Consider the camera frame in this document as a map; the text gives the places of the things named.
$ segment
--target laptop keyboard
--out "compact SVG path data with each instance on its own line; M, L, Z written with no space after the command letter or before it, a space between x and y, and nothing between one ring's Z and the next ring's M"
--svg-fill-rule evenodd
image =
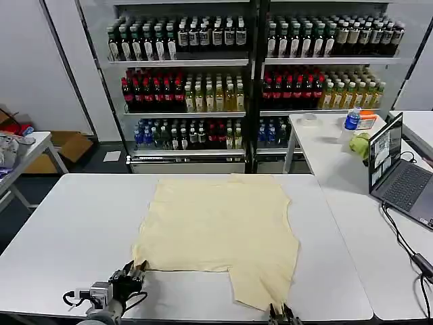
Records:
M431 177L431 173L409 165L392 182L384 198L409 212Z

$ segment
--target laptop screen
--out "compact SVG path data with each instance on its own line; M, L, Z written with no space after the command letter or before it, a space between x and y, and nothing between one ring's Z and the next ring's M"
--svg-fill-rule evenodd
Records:
M369 141L369 192L400 159L403 113L378 131Z

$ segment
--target laptop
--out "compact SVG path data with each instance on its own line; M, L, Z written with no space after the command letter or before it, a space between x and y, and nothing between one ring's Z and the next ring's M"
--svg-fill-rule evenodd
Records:
M433 173L401 158L403 113L369 140L369 193L433 230Z

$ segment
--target yellow cloth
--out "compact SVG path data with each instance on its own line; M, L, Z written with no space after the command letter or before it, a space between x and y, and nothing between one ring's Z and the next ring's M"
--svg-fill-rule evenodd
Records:
M235 299L266 310L286 300L298 241L273 177L163 179L133 247L160 271L228 271Z

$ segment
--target white table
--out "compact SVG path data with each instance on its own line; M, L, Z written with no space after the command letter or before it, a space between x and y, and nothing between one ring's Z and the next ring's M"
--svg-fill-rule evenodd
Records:
M368 195L368 170L361 157L336 143L345 114L318 114L321 127L303 127L290 115L306 161L320 183L326 200L355 262L373 311L382 320L424 318L424 298L406 252L380 211L380 203ZM375 133L385 125L378 119L369 130ZM413 150L402 143L402 151ZM429 166L415 154L418 164ZM433 261L433 234L409 218L390 211L398 228L412 248ZM433 292L428 290L430 301Z
M59 167L62 173L68 173L68 169L51 143L50 132L33 132L28 136L33 137L36 141L31 146L20 145L28 147L26 148L25 154L18 157L18 165L15 166L14 171L0 179L0 196L3 195L0 199L0 211L9 204L14 196L16 196L16 198L29 210L37 207L37 204L30 204L27 201L21 192L14 186L14 182L44 151L47 151L51 160L53 160L53 162Z
M433 160L433 112L391 110L391 116L403 113L403 133L425 153L430 160Z
M63 176L0 256L0 312L84 316L88 302L70 310L62 295L106 281L131 260L131 245L161 177L227 175ZM303 320L371 319L369 301L314 176L275 178L292 199L290 225L300 241L289 305ZM225 272L147 272L145 279L149 297L126 318L268 318L233 300Z

